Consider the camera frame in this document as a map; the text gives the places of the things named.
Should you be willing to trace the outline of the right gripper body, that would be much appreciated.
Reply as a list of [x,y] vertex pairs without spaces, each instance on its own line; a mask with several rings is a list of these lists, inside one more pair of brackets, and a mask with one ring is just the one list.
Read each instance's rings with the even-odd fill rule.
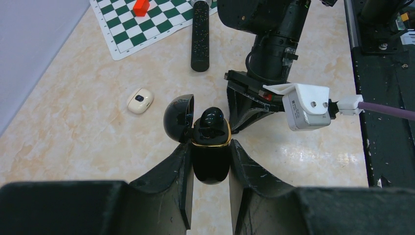
[[227,91],[234,92],[234,94],[227,95],[229,110],[240,107],[245,103],[242,99],[248,98],[263,104],[266,111],[284,112],[282,95],[265,90],[262,87],[263,82],[249,77],[246,72],[229,70],[225,73],[224,79],[228,82]]

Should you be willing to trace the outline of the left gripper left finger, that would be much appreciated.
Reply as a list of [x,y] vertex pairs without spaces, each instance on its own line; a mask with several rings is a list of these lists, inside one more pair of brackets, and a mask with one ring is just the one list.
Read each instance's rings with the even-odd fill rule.
[[3,235],[184,235],[191,225],[190,145],[125,181],[13,182],[0,189]]

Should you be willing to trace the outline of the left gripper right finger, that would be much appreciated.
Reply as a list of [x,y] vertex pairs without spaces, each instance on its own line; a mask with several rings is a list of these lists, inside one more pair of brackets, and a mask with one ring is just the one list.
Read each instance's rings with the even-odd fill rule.
[[230,143],[235,235],[412,235],[415,192],[406,188],[295,187]]

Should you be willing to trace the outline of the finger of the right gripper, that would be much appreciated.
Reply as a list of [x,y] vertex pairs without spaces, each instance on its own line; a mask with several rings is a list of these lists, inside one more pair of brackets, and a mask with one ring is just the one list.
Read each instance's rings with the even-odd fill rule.
[[257,94],[227,87],[231,132],[237,134],[253,123],[276,112],[276,104]]

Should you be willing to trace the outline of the black earbud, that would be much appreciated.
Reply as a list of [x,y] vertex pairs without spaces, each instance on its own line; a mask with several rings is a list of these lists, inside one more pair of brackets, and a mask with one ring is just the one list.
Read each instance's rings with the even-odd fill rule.
[[209,107],[201,115],[200,127],[202,128],[222,128],[224,123],[224,114],[218,107]]

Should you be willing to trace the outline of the black earbud case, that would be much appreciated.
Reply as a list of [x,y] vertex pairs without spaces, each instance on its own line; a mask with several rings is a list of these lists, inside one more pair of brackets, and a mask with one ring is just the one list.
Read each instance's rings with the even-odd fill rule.
[[196,178],[206,185],[215,185],[226,179],[230,169],[231,128],[225,116],[220,129],[200,127],[200,118],[194,119],[194,95],[185,94],[169,103],[163,127],[174,141],[189,143]]

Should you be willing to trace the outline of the white earbud charging case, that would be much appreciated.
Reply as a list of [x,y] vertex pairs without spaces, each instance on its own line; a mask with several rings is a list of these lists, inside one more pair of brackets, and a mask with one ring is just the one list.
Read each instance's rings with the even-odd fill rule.
[[154,94],[146,88],[139,88],[127,99],[127,109],[134,114],[144,113],[154,101]]

